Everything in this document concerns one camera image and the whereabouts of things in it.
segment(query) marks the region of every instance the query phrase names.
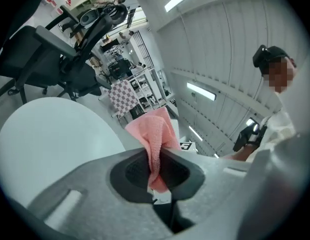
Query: white floor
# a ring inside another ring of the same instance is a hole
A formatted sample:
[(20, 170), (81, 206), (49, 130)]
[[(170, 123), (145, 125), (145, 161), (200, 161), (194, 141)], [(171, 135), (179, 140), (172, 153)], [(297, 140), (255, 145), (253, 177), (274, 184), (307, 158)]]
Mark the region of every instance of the white floor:
[[(26, 23), (31, 26), (46, 26), (51, 20), (57, 16), (52, 12), (52, 7), (49, 4), (41, 4), (33, 17)], [(74, 45), (75, 40), (70, 40), (68, 38), (69, 31), (65, 31), (65, 33), (61, 33), (57, 27), (54, 27), (51, 32), (56, 36), (64, 40), (69, 45)], [(0, 76), (0, 88), (10, 80), (10, 78)], [(46, 96), (42, 94), (42, 89), (34, 86), (26, 85), (25, 93), (27, 101), (32, 101), (35, 99), (43, 98), (43, 97), (55, 97), (62, 91), (62, 88), (59, 86), (52, 86), (48, 88), (48, 93)], [(64, 99), (69, 99), (69, 96), (65, 94), (63, 96)], [(87, 95), (85, 97), (81, 97), (77, 100), (80, 104), (86, 106), (97, 115), (99, 115), (116, 133), (122, 142), (123, 146), (126, 150), (131, 150), (135, 148), (140, 148), (141, 144), (133, 138), (123, 127), (126, 124), (126, 121), (123, 119), (121, 122), (117, 120), (117, 118), (112, 118), (112, 104), (108, 99), (103, 99), (99, 101), (97, 96)], [(14, 96), (8, 96), (4, 94), (0, 98), (0, 130), (4, 125), (5, 121), (9, 118), (9, 116), (17, 110), (20, 106), (22, 106), (22, 100), (19, 94)]]

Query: pink cloth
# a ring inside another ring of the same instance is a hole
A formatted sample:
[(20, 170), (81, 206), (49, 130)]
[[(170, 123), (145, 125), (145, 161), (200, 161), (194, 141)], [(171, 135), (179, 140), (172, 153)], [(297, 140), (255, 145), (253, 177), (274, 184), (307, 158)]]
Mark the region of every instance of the pink cloth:
[(161, 147), (181, 150), (169, 113), (165, 107), (148, 112), (130, 122), (125, 128), (145, 147), (148, 155), (150, 176), (148, 186), (159, 193), (168, 190), (160, 173)]

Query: white shirt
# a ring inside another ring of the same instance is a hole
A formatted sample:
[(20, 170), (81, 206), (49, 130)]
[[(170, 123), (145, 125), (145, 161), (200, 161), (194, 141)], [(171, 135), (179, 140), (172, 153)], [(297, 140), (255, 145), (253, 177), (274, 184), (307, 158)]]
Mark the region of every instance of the white shirt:
[(136, 66), (135, 68), (132, 68), (130, 71), (133, 75), (137, 74), (138, 72), (142, 71), (144, 68), (142, 66)]
[(131, 36), (129, 35), (129, 33), (123, 34), (123, 36), (125, 36), (126, 38), (123, 39), (121, 36), (119, 36), (119, 37), (117, 38), (117, 40), (118, 40), (118, 42), (119, 42), (120, 44), (123, 43), (123, 42), (127, 42), (127, 41), (129, 41), (129, 40), (131, 39)]
[(103, 0), (105, 3), (114, 3), (115, 0)]
[(271, 117), (264, 118), (260, 126), (262, 127), (266, 121), (267, 130), (264, 134), (259, 148), (257, 148), (247, 158), (246, 162), (248, 163), (253, 162), (256, 154), (259, 151), (271, 150), (276, 144), (285, 139), (291, 138), (296, 133), (289, 114), (284, 110), (284, 108), (282, 108), (278, 113), (272, 115)]

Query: checkered pattern board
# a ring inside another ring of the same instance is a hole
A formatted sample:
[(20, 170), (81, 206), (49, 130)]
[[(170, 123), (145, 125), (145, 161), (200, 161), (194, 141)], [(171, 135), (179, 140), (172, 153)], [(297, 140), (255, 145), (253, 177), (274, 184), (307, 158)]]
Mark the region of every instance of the checkered pattern board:
[(108, 96), (111, 103), (119, 111), (119, 118), (139, 104), (136, 93), (127, 80), (114, 84), (111, 90), (108, 90)]

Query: chair wheel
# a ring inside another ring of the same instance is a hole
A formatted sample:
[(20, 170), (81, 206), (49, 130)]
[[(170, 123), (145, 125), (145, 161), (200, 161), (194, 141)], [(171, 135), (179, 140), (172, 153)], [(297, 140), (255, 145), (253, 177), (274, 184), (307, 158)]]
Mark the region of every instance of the chair wheel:
[(15, 95), (15, 94), (18, 94), (18, 93), (19, 93), (19, 91), (16, 90), (16, 89), (10, 89), (7, 92), (8, 96), (12, 96), (12, 95)]

